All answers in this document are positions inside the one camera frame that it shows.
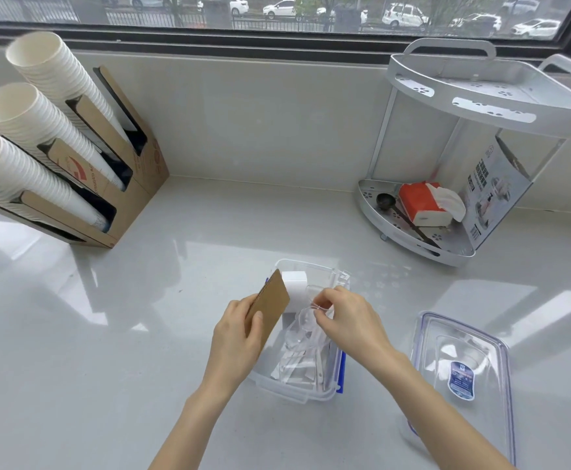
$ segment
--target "white paper cup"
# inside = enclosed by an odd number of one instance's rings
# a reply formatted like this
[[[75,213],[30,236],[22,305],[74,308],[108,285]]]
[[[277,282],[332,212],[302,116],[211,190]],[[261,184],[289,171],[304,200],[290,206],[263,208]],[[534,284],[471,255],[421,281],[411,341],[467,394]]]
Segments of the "white paper cup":
[[[18,206],[10,204],[24,190],[36,193],[99,230],[106,231],[109,227],[105,217],[76,194],[66,181],[0,136],[0,206],[32,221],[39,221],[35,216],[17,212]]]
[[[61,110],[27,83],[0,87],[0,134],[29,152],[55,173],[66,174],[38,145],[61,138],[117,188],[125,186],[94,145],[70,123]]]
[[[68,46],[55,33],[34,31],[25,34],[7,47],[6,55],[7,61],[27,81],[37,86],[80,130],[89,131],[89,127],[65,104],[65,101],[87,95],[118,133],[129,141],[101,90]]]

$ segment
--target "white wall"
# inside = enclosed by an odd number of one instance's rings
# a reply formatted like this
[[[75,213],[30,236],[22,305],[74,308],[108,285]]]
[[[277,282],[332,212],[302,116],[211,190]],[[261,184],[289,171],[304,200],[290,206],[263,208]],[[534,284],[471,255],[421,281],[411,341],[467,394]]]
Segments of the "white wall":
[[[111,70],[153,127],[173,175],[352,190],[367,173],[390,95],[379,66],[77,56],[88,70]],[[19,80],[0,49],[0,85]],[[424,179],[453,125],[399,94],[375,177]],[[469,123],[467,132],[458,151],[478,155],[491,129]],[[530,157],[549,145],[524,134],[508,140]],[[521,205],[571,211],[571,141]]]

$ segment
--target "white countertop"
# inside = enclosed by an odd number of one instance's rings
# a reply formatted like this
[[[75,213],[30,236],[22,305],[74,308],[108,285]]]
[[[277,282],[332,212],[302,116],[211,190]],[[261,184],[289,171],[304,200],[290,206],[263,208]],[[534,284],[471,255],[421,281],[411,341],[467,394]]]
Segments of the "white countertop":
[[[350,194],[182,178],[111,251],[0,216],[0,469],[145,470],[227,302],[258,291],[281,258],[351,272],[404,352],[425,309],[506,341],[517,465],[571,469],[571,214],[515,210],[453,269],[381,241]],[[435,467],[349,358],[344,388],[299,405],[245,381],[202,468]]]

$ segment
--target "clear plastic storage box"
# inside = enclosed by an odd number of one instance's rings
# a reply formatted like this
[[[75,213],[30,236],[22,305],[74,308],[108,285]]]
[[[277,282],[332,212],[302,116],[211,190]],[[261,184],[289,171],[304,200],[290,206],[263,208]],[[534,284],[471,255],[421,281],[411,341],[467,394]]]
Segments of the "clear plastic storage box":
[[[412,364],[445,399],[516,464],[508,348],[467,324],[423,312],[416,325]],[[425,449],[406,419],[401,434]]]
[[[281,273],[305,272],[307,276],[305,298],[299,297],[294,300],[290,298],[288,308],[282,316],[281,326],[277,324],[270,334],[249,378],[259,387],[295,402],[305,403],[309,399],[329,400],[336,393],[342,392],[346,355],[335,343],[327,340],[326,344],[316,351],[319,355],[314,354],[319,359],[314,359],[313,363],[321,363],[318,364],[318,368],[314,364],[314,369],[306,369],[305,360],[300,359],[290,368],[287,358],[284,358],[287,353],[286,330],[289,327],[292,329],[292,326],[297,324],[301,310],[309,307],[318,292],[337,285],[349,289],[351,277],[347,272],[338,269],[289,259],[277,262],[275,269],[279,269]],[[308,379],[306,374],[310,376],[310,372],[311,375],[315,373],[321,375],[322,379]],[[282,379],[284,373],[287,373],[289,379]]]

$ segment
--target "hand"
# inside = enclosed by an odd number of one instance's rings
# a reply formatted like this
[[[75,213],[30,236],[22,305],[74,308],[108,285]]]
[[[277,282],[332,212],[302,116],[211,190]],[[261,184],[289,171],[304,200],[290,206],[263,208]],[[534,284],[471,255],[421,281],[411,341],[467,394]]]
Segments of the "hand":
[[[340,349],[369,371],[381,365],[389,353],[396,352],[381,318],[361,295],[341,286],[326,288],[314,298],[314,304],[324,309],[333,305],[333,320],[317,309],[316,322]]]
[[[262,312],[253,316],[249,337],[244,332],[244,318],[257,294],[240,301],[232,300],[211,339],[211,350],[202,386],[231,397],[257,362],[262,342]]]

